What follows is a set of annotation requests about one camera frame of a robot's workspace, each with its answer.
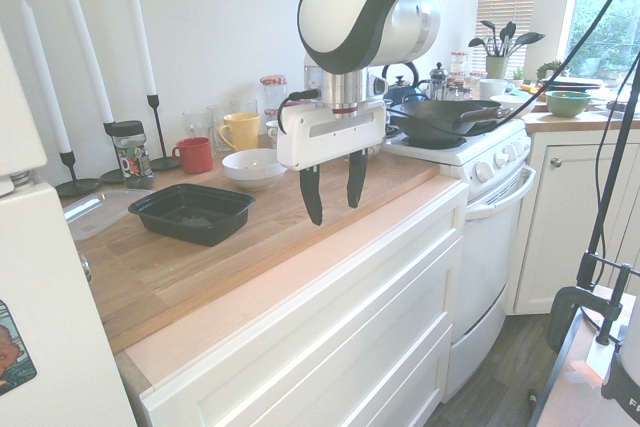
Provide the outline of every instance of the oven handle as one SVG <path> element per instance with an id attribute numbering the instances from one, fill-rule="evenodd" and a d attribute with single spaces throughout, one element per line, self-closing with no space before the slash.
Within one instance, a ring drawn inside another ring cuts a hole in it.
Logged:
<path id="1" fill-rule="evenodd" d="M 531 190 L 531 187 L 533 186 L 533 181 L 536 178 L 536 171 L 533 170 L 528 165 L 525 165 L 522 167 L 522 175 L 526 176 L 526 180 L 524 184 L 522 184 L 522 187 L 520 187 L 518 190 L 516 190 L 513 194 L 509 195 L 508 197 L 505 197 L 501 201 L 496 202 L 495 204 L 474 205 L 470 209 L 467 209 L 467 215 L 465 217 L 465 220 L 469 221 L 469 220 L 485 219 L 487 217 L 492 217 L 496 215 L 498 212 L 500 212 L 501 210 L 504 210 L 507 207 L 512 206 L 516 202 L 519 202 L 525 195 L 527 195 L 527 192 Z"/>

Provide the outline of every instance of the candle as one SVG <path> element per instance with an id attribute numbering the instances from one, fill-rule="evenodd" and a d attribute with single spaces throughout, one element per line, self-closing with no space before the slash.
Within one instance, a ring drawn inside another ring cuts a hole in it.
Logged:
<path id="1" fill-rule="evenodd" d="M 38 78 L 40 79 L 40 86 L 44 94 L 44 101 L 47 105 L 47 109 L 49 110 L 51 123 L 53 124 L 53 131 L 56 136 L 58 150 L 61 154 L 71 152 L 69 137 L 67 136 L 67 131 L 64 128 L 64 122 L 62 121 L 60 105 L 58 104 L 56 91 L 53 88 L 53 80 L 51 80 L 51 73 L 49 72 L 47 59 L 44 55 L 44 49 L 42 48 L 42 41 L 40 40 L 38 26 L 36 25 L 36 18 L 33 15 L 33 10 L 31 10 L 31 7 L 29 7 L 29 4 L 27 4 L 25 0 L 22 0 L 21 2 L 20 11 L 22 13 L 22 20 L 24 21 L 27 41 L 31 50 L 31 56 L 33 57 L 33 63 L 36 65 L 36 71 L 38 73 Z"/>
<path id="2" fill-rule="evenodd" d="M 73 17 L 73 23 L 76 25 L 76 32 L 80 37 L 80 44 L 82 45 L 82 52 L 84 58 L 87 61 L 89 67 L 89 75 L 91 77 L 91 83 L 93 84 L 93 90 L 95 91 L 96 98 L 98 100 L 98 107 L 100 108 L 100 116 L 104 124 L 110 124 L 113 122 L 113 113 L 111 112 L 111 106 L 109 105 L 109 98 L 107 97 L 107 90 L 104 87 L 104 81 L 102 80 L 102 73 L 100 72 L 100 65 L 98 64 L 98 58 L 96 52 L 93 49 L 93 43 L 91 42 L 91 36 L 89 35 L 89 28 L 87 22 L 82 13 L 82 6 L 80 0 L 67 0 L 69 7 L 71 8 L 71 17 Z"/>
<path id="3" fill-rule="evenodd" d="M 147 34 L 144 30 L 144 20 L 142 19 L 142 9 L 140 0 L 129 0 L 131 15 L 136 31 L 138 46 L 140 47 L 142 70 L 144 73 L 144 84 L 147 95 L 156 95 L 156 83 L 153 80 L 153 69 L 151 68 L 151 57 L 149 57 L 149 45 L 147 44 Z"/>

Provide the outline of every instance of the wooden countertop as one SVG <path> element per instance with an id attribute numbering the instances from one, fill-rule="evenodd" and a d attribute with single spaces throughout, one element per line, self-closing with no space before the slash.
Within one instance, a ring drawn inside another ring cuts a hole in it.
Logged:
<path id="1" fill-rule="evenodd" d="M 575 132 L 589 130 L 603 130 L 607 117 L 596 112 L 583 112 L 577 117 L 565 118 L 556 117 L 550 112 L 531 112 L 522 117 L 527 125 L 527 132 Z M 620 130 L 621 122 L 613 120 L 611 130 Z M 640 129 L 640 120 L 634 120 L 631 125 L 633 129 Z"/>
<path id="2" fill-rule="evenodd" d="M 370 159 L 360 207 L 347 206 L 348 163 L 322 164 L 320 195 L 324 223 L 309 220 L 298 184 L 288 171 L 271 189 L 255 192 L 249 220 L 214 247 L 147 231 L 127 214 L 94 237 L 77 242 L 93 270 L 93 292 L 114 353 L 230 292 L 273 266 L 436 176 L 435 164 L 384 152 Z M 206 174 L 179 170 L 156 174 L 155 190 L 194 183 L 237 190 L 220 159 Z"/>
<path id="3" fill-rule="evenodd" d="M 461 181 L 437 175 L 116 355 L 137 395 L 159 388 Z"/>

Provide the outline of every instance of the white mug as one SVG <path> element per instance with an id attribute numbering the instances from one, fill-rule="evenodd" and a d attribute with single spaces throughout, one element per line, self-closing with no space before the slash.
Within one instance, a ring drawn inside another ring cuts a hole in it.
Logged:
<path id="1" fill-rule="evenodd" d="M 507 81 L 504 79 L 480 79 L 480 100 L 490 100 L 494 95 L 504 94 Z"/>
<path id="2" fill-rule="evenodd" d="M 275 149 L 278 146 L 278 121 L 270 120 L 267 122 L 267 135 L 271 142 L 271 148 Z"/>

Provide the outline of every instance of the french press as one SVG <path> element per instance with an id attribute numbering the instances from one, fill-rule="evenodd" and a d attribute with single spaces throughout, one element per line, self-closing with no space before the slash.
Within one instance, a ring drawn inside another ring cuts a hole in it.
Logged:
<path id="1" fill-rule="evenodd" d="M 449 73 L 438 62 L 436 68 L 429 72 L 429 99 L 445 100 L 447 95 L 447 76 Z"/>

